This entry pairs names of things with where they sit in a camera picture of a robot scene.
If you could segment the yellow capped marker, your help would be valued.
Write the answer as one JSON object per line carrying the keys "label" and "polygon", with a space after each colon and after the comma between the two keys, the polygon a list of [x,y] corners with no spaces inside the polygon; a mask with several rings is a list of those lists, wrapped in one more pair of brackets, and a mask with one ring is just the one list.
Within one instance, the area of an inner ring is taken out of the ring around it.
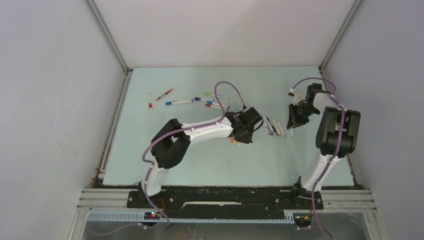
{"label": "yellow capped marker", "polygon": [[282,128],[282,126],[281,126],[280,122],[279,122],[279,121],[277,121],[277,122],[276,122],[276,124],[277,124],[278,130],[280,131],[280,134],[281,134],[283,137],[285,137],[285,136],[286,136],[286,134],[285,134],[285,132],[284,132],[284,130],[283,130],[283,128]]}

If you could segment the orange capped marker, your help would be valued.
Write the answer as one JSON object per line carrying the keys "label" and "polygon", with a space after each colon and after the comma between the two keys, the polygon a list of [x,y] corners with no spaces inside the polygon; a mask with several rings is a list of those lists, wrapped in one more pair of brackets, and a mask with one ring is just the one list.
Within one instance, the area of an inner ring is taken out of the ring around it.
{"label": "orange capped marker", "polygon": [[278,125],[277,125],[277,122],[275,121],[275,119],[274,119],[273,116],[271,117],[271,121],[272,121],[272,124],[273,124],[273,126],[275,128],[275,132],[278,134],[279,137],[281,137],[282,134],[281,134],[280,129],[279,129]]}

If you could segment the dark green thin pen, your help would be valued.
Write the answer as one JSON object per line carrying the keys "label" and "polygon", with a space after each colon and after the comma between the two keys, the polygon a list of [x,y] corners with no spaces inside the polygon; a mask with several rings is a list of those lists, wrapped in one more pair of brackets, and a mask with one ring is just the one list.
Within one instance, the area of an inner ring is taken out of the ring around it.
{"label": "dark green thin pen", "polygon": [[273,132],[274,132],[277,136],[279,136],[279,135],[280,135],[280,133],[278,132],[278,129],[274,126],[274,124],[273,124],[273,122],[271,121],[271,119],[270,119],[268,116],[266,116],[265,118],[266,118],[266,120],[267,120],[267,122],[268,122],[269,126],[270,126],[270,127],[271,127],[271,129],[273,130]]}

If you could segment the blue marker white body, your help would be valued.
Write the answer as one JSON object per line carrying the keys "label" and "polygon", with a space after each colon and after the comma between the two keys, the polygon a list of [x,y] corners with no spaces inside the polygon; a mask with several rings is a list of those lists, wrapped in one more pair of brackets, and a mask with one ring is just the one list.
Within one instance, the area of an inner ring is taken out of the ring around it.
{"label": "blue marker white body", "polygon": [[265,127],[266,131],[268,132],[268,134],[270,136],[273,136],[274,133],[273,133],[273,130],[272,130],[272,128],[270,127],[270,125],[268,123],[268,120],[266,119],[266,117],[264,115],[262,115],[262,119],[263,119],[264,127]]}

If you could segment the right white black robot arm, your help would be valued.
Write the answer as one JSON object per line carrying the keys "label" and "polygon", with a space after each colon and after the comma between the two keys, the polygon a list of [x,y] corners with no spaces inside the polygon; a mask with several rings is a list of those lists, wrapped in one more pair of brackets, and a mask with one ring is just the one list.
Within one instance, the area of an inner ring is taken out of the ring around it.
{"label": "right white black robot arm", "polygon": [[319,83],[309,85],[305,95],[291,88],[289,96],[293,98],[288,106],[286,125],[290,132],[309,123],[310,116],[321,116],[315,137],[315,157],[291,190],[291,204],[297,209],[304,209],[322,189],[325,178],[336,163],[355,150],[361,114],[346,109],[333,93],[324,91]]}

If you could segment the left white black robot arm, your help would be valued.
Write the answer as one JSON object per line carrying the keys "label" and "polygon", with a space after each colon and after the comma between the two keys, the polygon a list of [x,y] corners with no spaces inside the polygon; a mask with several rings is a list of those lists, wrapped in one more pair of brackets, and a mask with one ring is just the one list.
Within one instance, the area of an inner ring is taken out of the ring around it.
{"label": "left white black robot arm", "polygon": [[191,145],[220,138],[251,144],[256,126],[260,128],[263,124],[262,116],[254,107],[239,112],[227,111],[220,117],[198,123],[180,123],[176,118],[169,120],[142,154],[142,161],[150,167],[141,181],[143,191],[138,201],[145,208],[156,206],[166,175],[183,160]]}

